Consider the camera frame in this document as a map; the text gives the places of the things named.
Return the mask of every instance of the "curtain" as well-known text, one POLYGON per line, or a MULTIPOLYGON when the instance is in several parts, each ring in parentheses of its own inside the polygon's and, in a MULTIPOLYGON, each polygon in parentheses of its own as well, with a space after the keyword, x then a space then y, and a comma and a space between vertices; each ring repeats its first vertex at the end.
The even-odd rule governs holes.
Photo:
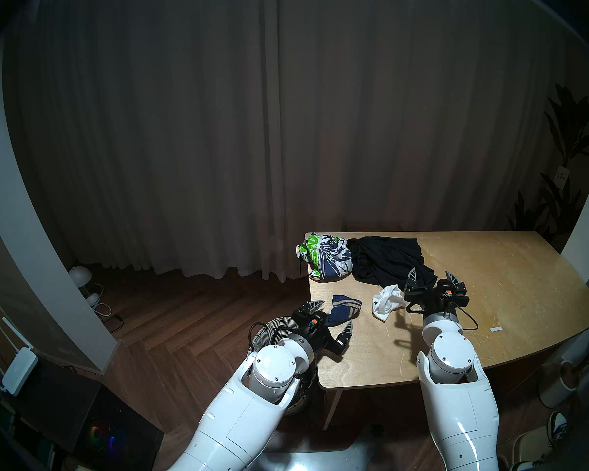
POLYGON ((502 229, 557 165, 554 83, 589 94, 528 0, 33 0, 7 47, 79 262, 186 276, 295 278, 308 231, 502 229))

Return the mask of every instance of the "plant pot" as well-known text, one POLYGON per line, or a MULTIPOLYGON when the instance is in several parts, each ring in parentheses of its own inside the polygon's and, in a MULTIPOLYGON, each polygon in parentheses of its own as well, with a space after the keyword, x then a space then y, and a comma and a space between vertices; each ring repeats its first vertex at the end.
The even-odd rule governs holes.
POLYGON ((578 385, 574 365, 561 361, 550 366, 539 385, 539 398, 546 407, 554 408, 576 391, 578 385))

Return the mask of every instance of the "black cloth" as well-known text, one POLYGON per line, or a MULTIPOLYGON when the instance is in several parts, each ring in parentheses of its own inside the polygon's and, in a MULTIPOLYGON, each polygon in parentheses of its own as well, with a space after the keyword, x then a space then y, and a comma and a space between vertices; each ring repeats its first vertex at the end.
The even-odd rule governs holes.
POLYGON ((434 270, 423 264, 421 247, 415 238, 351 238, 347 240, 347 248, 354 263, 352 273, 359 282, 382 287, 397 284, 403 290, 413 267, 419 286, 432 287, 437 281, 434 270))

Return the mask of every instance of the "green patterned cloth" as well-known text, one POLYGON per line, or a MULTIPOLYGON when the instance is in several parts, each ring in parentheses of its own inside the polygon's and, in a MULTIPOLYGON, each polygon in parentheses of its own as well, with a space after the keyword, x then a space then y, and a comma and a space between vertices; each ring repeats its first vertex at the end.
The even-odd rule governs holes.
POLYGON ((329 280, 351 273, 351 252, 345 238, 312 233, 296 247, 300 260, 312 266, 312 280, 329 280))

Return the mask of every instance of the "sneaker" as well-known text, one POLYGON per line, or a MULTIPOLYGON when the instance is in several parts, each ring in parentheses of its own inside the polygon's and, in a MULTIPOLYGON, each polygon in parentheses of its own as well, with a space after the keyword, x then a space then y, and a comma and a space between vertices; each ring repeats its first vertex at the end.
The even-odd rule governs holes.
POLYGON ((552 447, 567 435, 569 426, 567 425, 567 419, 562 413, 552 412, 548 418, 547 432, 549 445, 552 447))
POLYGON ((537 466, 543 464, 543 460, 538 461, 519 461, 518 463, 513 464, 509 471, 524 471, 526 469, 534 469, 537 466))

